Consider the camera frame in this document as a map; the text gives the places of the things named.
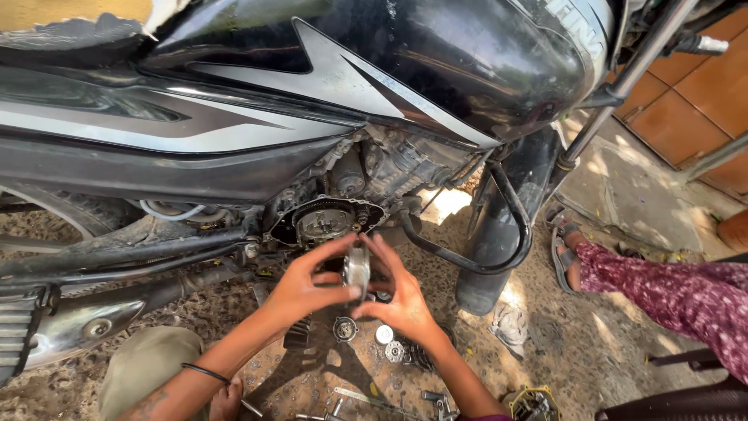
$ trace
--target forearm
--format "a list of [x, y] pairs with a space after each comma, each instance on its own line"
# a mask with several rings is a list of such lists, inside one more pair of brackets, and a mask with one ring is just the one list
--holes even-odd
[[447, 335], [438, 329], [432, 338], [426, 345], [426, 352], [455, 399], [460, 413], [470, 418], [509, 415], [508, 410], [493, 397], [462, 359]]
[[[283, 328], [276, 326], [273, 319], [257, 310], [193, 364], [231, 379]], [[222, 386], [224, 383], [212, 376], [183, 369], [118, 419], [185, 420], [196, 414]]]

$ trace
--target black wristband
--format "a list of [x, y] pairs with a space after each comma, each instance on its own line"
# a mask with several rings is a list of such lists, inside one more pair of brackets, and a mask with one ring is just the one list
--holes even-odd
[[204, 368], [202, 368], [202, 367], [198, 367], [198, 366], [193, 366], [192, 364], [189, 364], [189, 363], [182, 363], [182, 368], [183, 368], [183, 369], [193, 369], [193, 370], [195, 370], [196, 372], [201, 372], [201, 373], [203, 373], [204, 375], [209, 375], [210, 377], [214, 377], [214, 378], [217, 378], [217, 379], [219, 379], [220, 381], [224, 382], [225, 384], [231, 384], [231, 380], [229, 380], [229, 379], [225, 378], [225, 377], [224, 377], [224, 376], [222, 376], [222, 375], [219, 375], [219, 374], [216, 374], [216, 373], [214, 373], [214, 372], [211, 372], [210, 370], [205, 370], [205, 369], [204, 369]]

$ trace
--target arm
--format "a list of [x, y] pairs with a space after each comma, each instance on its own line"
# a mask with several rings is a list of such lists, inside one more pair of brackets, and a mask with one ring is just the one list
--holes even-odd
[[[265, 304], [194, 364], [232, 378], [258, 351], [296, 321], [317, 309], [360, 297], [361, 289], [352, 285], [316, 287], [320, 284], [340, 284], [337, 273], [311, 274], [319, 263], [345, 252], [355, 239], [355, 235], [351, 234], [329, 241], [294, 260]], [[223, 382], [212, 376], [183, 369], [118, 420], [186, 420], [195, 415], [222, 386]]]
[[363, 303], [353, 311], [353, 318], [364, 315], [378, 318], [420, 345], [431, 357], [462, 415], [470, 418], [510, 415], [436, 324], [423, 300], [418, 280], [405, 269], [395, 250], [379, 235], [375, 235], [373, 240], [361, 235], [361, 240], [378, 257], [375, 266], [393, 281], [392, 284], [372, 284], [371, 287], [390, 292], [393, 299], [389, 304]]

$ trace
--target black crash guard bar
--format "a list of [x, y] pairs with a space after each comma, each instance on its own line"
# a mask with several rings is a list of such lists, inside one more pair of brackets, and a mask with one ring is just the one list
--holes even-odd
[[480, 275], [499, 275], [519, 266], [524, 258], [527, 257], [527, 253], [530, 252], [530, 245], [533, 242], [533, 231], [530, 227], [530, 218], [527, 216], [527, 212], [525, 212], [524, 206], [522, 206], [522, 203], [520, 202], [517, 193], [514, 191], [514, 188], [512, 188], [512, 184], [506, 177], [504, 170], [501, 168], [501, 164], [495, 163], [489, 171], [491, 172], [491, 177], [496, 182], [504, 201], [506, 201], [506, 204], [509, 206], [509, 211], [512, 213], [512, 216], [517, 222], [517, 227], [519, 228], [519, 244], [517, 245], [517, 249], [512, 257], [501, 263], [489, 266], [479, 264], [476, 261], [472, 261], [452, 250], [445, 249], [444, 247], [434, 244], [418, 235], [413, 228], [411, 219], [407, 217], [408, 211], [401, 210], [400, 220], [402, 221], [402, 229], [405, 231], [405, 235], [408, 236], [408, 239], [421, 249], [426, 250], [455, 266]]

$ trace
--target chrome exhaust pipe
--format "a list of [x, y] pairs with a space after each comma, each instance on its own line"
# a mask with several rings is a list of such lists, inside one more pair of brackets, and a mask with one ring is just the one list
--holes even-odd
[[119, 333], [133, 321], [193, 292], [252, 272], [228, 266], [180, 275], [97, 294], [60, 300], [55, 315], [45, 315], [31, 338], [24, 369], [73, 357]]

